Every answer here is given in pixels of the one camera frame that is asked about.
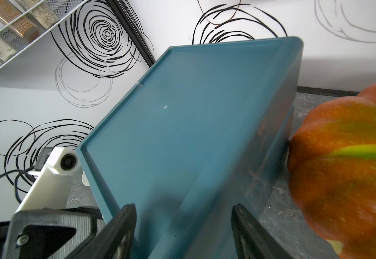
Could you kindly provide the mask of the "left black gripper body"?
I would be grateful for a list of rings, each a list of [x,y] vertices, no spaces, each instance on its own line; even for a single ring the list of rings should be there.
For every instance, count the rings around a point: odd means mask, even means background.
[[[0,222],[0,259],[72,259],[96,237],[97,207],[33,209]]]

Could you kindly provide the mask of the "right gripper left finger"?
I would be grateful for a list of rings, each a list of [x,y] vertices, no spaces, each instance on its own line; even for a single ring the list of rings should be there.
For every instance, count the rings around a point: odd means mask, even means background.
[[[135,204],[125,205],[83,248],[68,259],[130,259],[135,240]]]

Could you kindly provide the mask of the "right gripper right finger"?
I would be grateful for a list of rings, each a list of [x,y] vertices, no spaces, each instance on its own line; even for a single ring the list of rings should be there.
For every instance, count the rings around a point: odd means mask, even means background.
[[[292,258],[244,205],[232,208],[231,226],[239,259]]]

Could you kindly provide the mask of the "teal drawer cabinet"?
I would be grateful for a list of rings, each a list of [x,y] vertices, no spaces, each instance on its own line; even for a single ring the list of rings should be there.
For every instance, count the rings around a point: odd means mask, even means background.
[[[303,41],[175,46],[78,146],[105,221],[137,211],[134,259],[234,259],[232,208],[285,162]]]

